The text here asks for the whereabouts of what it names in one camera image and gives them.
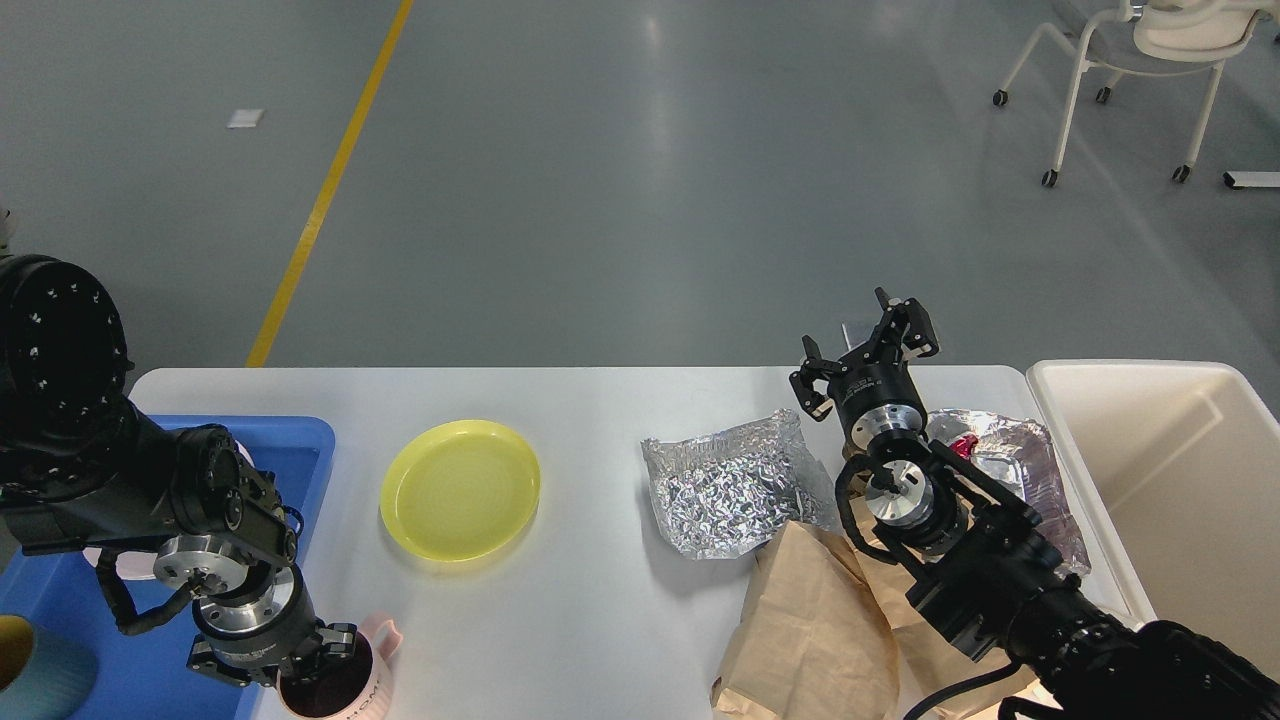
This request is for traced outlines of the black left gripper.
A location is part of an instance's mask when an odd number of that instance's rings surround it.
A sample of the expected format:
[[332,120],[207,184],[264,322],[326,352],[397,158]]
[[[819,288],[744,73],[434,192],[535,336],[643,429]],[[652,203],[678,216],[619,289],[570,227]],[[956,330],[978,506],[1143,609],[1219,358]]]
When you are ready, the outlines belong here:
[[195,601],[197,635],[186,666],[201,676],[246,688],[311,687],[356,656],[357,626],[317,623],[301,570],[255,568],[247,584]]

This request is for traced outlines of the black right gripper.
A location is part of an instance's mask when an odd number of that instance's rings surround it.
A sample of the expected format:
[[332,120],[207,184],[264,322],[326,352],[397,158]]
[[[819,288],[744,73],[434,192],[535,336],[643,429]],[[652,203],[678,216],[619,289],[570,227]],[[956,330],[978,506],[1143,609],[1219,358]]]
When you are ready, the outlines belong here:
[[[908,364],[933,357],[940,340],[931,315],[918,299],[891,297],[876,288],[882,315],[868,338],[851,350],[858,363],[836,363],[820,354],[810,336],[801,337],[804,357],[788,375],[801,410],[823,421],[835,409],[847,441],[868,448],[887,433],[922,436],[927,411]],[[832,398],[817,388],[832,380]]]

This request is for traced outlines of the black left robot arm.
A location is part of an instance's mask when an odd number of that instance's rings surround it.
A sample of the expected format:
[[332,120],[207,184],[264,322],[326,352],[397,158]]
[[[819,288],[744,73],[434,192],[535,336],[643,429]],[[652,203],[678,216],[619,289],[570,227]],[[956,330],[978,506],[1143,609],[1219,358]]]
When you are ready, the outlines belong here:
[[220,424],[163,429],[125,396],[122,319],[86,269],[1,264],[3,519],[28,555],[96,548],[123,635],[183,611],[188,664],[237,685],[311,685],[358,657],[297,564],[303,519]]

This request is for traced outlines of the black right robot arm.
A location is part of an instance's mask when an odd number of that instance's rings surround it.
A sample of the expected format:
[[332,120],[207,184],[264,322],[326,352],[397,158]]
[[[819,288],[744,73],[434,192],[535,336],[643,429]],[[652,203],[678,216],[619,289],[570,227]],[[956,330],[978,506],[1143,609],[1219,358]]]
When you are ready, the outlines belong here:
[[1009,696],[1001,719],[1275,719],[1277,683],[1224,643],[1165,620],[1133,630],[1082,593],[1041,515],[925,430],[909,373],[938,352],[928,311],[876,290],[881,318],[837,359],[803,337],[788,383],[817,421],[836,414],[851,451],[835,506],[852,546],[905,569],[908,602],[972,661],[1007,662],[916,702],[910,719],[1030,669],[1052,705]]

